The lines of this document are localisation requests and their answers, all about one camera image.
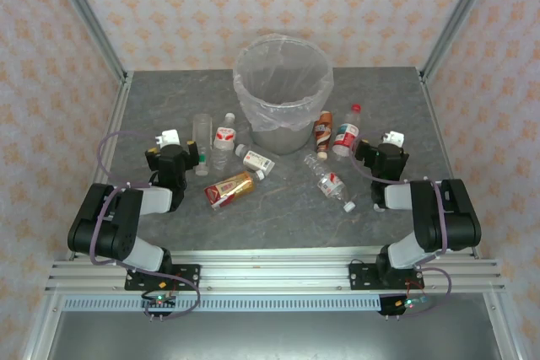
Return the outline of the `clear bottle with green cap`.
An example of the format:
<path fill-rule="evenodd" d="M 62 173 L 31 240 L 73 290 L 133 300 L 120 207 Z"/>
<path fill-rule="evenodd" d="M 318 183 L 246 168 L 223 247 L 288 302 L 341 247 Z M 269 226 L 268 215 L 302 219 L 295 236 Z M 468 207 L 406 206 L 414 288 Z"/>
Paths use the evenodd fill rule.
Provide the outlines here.
<path fill-rule="evenodd" d="M 206 176 L 209 174 L 209 158 L 211 154 L 212 117 L 209 114 L 196 114 L 193 118 L 192 138 L 197 144 L 198 164 L 195 168 L 196 175 Z"/>

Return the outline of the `red cap bottle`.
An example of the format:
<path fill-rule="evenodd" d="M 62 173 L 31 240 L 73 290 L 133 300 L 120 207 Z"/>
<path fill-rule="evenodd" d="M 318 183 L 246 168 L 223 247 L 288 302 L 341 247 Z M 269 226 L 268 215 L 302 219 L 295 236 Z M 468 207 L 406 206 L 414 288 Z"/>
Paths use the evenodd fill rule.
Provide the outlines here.
<path fill-rule="evenodd" d="M 345 115 L 343 123 L 337 129 L 332 151 L 338 159 L 349 155 L 349 149 L 354 139 L 359 135 L 361 105 L 351 105 L 350 111 Z"/>

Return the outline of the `water bottle red white label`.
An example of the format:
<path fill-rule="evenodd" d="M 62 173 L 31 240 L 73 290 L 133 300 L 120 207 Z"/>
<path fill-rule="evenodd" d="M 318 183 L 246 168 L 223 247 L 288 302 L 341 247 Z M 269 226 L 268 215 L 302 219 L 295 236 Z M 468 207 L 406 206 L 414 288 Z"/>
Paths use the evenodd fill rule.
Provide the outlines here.
<path fill-rule="evenodd" d="M 235 149 L 235 114 L 226 113 L 217 127 L 213 140 L 212 166 L 215 171 L 225 171 Z"/>

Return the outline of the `crushed clear bottle white cap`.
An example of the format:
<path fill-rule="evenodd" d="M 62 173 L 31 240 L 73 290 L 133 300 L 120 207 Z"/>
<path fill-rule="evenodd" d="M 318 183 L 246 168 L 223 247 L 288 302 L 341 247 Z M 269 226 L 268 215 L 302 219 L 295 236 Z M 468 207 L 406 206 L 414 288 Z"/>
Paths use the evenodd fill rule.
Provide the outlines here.
<path fill-rule="evenodd" d="M 317 187 L 326 198 L 339 201 L 345 212 L 355 209 L 347 186 L 325 161 L 320 160 L 315 153 L 308 153 L 304 157 L 304 163 L 316 177 Z"/>

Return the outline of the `bottle brown white label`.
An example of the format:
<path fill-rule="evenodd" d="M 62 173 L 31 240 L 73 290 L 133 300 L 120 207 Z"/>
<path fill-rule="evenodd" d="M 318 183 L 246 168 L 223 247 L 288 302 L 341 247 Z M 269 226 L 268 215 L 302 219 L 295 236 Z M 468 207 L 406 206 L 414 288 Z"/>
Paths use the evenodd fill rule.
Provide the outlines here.
<path fill-rule="evenodd" d="M 319 119 L 314 124 L 314 135 L 316 140 L 316 155 L 321 161 L 327 160 L 328 150 L 332 137 L 332 113 L 323 110 Z"/>

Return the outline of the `orange snack can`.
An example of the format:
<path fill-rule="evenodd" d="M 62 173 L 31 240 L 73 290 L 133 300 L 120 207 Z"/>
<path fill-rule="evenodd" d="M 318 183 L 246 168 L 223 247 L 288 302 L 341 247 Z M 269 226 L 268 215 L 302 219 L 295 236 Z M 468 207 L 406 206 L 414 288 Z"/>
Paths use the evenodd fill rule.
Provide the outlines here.
<path fill-rule="evenodd" d="M 262 171 L 243 171 L 204 189 L 210 207 L 219 210 L 235 200 L 253 192 L 266 176 Z"/>

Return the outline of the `small bottle white label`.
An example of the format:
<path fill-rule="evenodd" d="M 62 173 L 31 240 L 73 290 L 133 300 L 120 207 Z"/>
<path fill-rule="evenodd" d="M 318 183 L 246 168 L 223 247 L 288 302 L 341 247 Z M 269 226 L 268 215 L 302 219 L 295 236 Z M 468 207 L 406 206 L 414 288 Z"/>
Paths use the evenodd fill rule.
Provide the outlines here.
<path fill-rule="evenodd" d="M 235 155 L 239 157 L 244 166 L 254 172 L 261 171 L 268 176 L 275 166 L 275 162 L 257 152 L 254 147 L 245 144 L 238 144 L 235 149 Z"/>

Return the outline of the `circuit board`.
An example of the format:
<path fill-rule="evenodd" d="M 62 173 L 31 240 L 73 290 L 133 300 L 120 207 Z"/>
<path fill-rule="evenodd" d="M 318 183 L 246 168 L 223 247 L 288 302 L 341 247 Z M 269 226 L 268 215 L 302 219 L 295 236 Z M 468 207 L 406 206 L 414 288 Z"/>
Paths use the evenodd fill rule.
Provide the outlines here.
<path fill-rule="evenodd" d="M 152 291 L 141 294 L 143 313 L 150 321 L 159 320 L 163 322 L 167 317 L 173 314 L 176 308 L 176 298 L 169 294 L 158 293 L 152 295 Z"/>
<path fill-rule="evenodd" d="M 427 304 L 426 295 L 408 296 L 406 294 L 383 294 L 379 298 L 380 310 L 378 314 L 385 320 L 400 320 L 408 310 Z"/>

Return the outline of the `right circuit board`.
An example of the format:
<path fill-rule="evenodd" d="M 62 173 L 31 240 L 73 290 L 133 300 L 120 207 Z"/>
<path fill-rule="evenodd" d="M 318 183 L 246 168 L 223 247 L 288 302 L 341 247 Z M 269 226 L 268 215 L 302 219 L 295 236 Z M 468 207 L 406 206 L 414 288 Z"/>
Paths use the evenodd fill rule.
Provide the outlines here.
<path fill-rule="evenodd" d="M 427 304 L 426 295 L 408 296 L 406 294 L 383 294 L 379 298 L 380 310 L 378 314 L 385 320 L 400 320 L 408 310 Z"/>

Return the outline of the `right aluminium side rail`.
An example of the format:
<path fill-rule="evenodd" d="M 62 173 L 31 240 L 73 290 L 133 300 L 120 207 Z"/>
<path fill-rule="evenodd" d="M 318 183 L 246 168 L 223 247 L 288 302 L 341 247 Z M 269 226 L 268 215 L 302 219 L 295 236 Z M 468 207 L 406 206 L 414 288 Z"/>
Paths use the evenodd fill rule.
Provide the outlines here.
<path fill-rule="evenodd" d="M 432 129 L 428 130 L 428 141 L 422 141 L 424 147 L 421 156 L 422 173 L 429 178 L 434 177 L 441 183 L 444 179 L 453 179 L 454 173 L 451 167 L 449 154 L 442 136 L 442 130 L 435 112 L 435 104 L 432 100 L 426 80 L 421 74 L 418 75 L 419 86 L 421 88 L 426 108 L 429 111 L 429 118 Z"/>

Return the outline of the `aluminium side rail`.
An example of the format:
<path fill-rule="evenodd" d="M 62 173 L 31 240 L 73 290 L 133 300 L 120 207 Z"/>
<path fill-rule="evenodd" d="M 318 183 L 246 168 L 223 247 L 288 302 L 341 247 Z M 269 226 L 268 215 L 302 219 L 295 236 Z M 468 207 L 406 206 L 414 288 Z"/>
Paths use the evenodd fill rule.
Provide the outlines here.
<path fill-rule="evenodd" d="M 435 104 L 432 100 L 426 80 L 421 74 L 418 75 L 419 86 L 421 88 L 426 108 L 429 111 L 429 118 L 432 129 L 428 130 L 428 141 L 422 141 L 424 147 L 421 156 L 422 173 L 429 178 L 434 177 L 441 183 L 444 179 L 453 179 L 454 173 L 451 167 L 449 154 L 442 136 L 442 130 L 435 112 Z"/>
<path fill-rule="evenodd" d="M 110 132 L 118 131 L 122 127 L 121 123 L 122 123 L 124 111 L 126 109 L 127 99 L 128 99 L 131 85 L 132 85 L 133 76 L 134 76 L 134 71 L 128 71 L 126 77 L 121 81 L 121 84 L 118 88 L 118 93 L 115 99 L 114 108 L 110 114 L 108 127 L 105 129 L 105 135 L 109 134 Z M 105 142 L 102 157 L 105 159 L 104 160 L 105 168 L 107 170 L 111 168 L 115 149 L 116 149 L 115 138 Z M 89 183 L 90 184 L 95 183 L 95 182 L 106 183 L 107 180 L 108 180 L 107 174 L 103 172 L 99 164 L 96 164 L 96 166 L 94 167 L 94 173 L 92 174 L 92 177 L 90 178 Z"/>

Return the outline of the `left aluminium side rail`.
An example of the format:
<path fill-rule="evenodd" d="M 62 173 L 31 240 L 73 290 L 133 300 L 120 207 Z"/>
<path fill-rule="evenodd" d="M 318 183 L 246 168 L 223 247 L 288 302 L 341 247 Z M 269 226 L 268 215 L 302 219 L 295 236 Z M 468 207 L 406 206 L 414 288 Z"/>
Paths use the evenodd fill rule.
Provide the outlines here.
<path fill-rule="evenodd" d="M 134 76 L 134 71 L 128 71 L 126 77 L 121 81 L 121 84 L 118 88 L 118 93 L 115 99 L 114 108 L 110 114 L 108 127 L 105 129 L 105 135 L 109 134 L 110 132 L 118 131 L 122 127 L 121 123 L 122 123 L 124 111 L 126 109 L 127 99 L 128 99 L 131 85 L 132 85 L 133 76 Z M 116 149 L 115 138 L 105 142 L 102 157 L 105 159 L 104 160 L 105 168 L 107 170 L 111 168 L 115 149 Z M 107 174 L 103 172 L 99 164 L 96 164 L 96 166 L 94 167 L 94 173 L 92 174 L 92 177 L 90 178 L 89 183 L 90 184 L 95 183 L 95 182 L 106 183 L 107 180 L 108 180 Z"/>

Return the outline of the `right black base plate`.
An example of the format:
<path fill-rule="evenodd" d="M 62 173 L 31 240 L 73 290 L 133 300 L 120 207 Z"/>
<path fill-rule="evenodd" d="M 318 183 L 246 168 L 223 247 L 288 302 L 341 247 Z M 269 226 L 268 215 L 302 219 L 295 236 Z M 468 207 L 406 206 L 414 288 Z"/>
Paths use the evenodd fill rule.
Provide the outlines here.
<path fill-rule="evenodd" d="M 422 275 L 413 269 L 387 268 L 381 270 L 375 263 L 350 263 L 348 266 L 351 290 L 407 290 L 423 289 Z"/>

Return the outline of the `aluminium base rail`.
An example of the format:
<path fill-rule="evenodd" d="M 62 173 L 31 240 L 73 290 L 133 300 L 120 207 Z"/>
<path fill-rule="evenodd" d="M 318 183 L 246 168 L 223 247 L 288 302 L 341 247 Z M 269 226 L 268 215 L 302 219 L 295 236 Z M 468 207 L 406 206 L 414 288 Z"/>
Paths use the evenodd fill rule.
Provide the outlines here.
<path fill-rule="evenodd" d="M 208 294 L 349 294 L 348 265 L 372 263 L 380 249 L 326 247 L 262 250 L 174 251 L 172 260 L 202 268 L 199 287 Z M 477 259 L 472 250 L 447 253 L 429 263 L 424 274 L 429 293 L 489 293 L 506 290 L 496 260 Z M 49 293 L 119 293 L 126 272 L 119 266 L 95 266 L 85 255 L 56 261 L 46 282 Z"/>

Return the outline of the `right aluminium frame post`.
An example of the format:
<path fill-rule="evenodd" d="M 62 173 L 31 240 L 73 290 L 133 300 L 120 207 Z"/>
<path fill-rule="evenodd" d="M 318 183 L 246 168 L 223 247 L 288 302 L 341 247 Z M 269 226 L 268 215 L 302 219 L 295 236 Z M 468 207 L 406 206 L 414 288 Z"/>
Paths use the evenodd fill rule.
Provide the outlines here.
<path fill-rule="evenodd" d="M 419 70 L 419 77 L 423 83 L 427 83 L 437 71 L 444 55 L 451 47 L 456 37 L 477 0 L 458 0 L 450 17 L 445 23 L 429 57 L 424 66 Z"/>

